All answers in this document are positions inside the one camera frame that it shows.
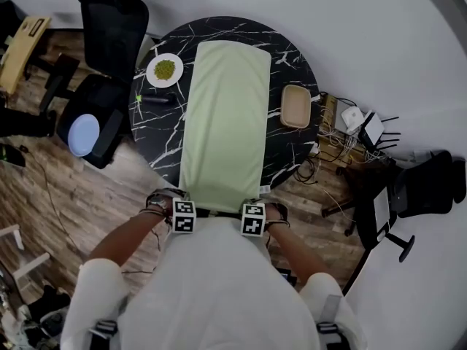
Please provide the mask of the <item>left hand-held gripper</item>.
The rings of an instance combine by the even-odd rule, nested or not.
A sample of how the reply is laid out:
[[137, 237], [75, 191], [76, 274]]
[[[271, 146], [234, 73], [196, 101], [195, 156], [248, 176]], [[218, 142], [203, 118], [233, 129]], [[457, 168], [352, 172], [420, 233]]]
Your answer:
[[146, 199], [145, 212], [163, 217], [173, 233], [189, 234], [196, 228], [195, 202], [180, 189], [155, 190]]

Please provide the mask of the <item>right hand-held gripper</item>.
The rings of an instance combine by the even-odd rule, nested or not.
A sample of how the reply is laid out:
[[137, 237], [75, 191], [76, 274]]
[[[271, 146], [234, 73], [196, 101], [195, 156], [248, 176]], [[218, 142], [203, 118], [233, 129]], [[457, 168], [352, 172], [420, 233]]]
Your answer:
[[[279, 213], [279, 219], [268, 219], [266, 206], [270, 205]], [[240, 219], [240, 233], [245, 237], [261, 237], [267, 232], [273, 224], [285, 224], [288, 222], [288, 208], [282, 203], [272, 202], [267, 199], [248, 199], [245, 200], [236, 213], [216, 211], [216, 217], [229, 217]]]

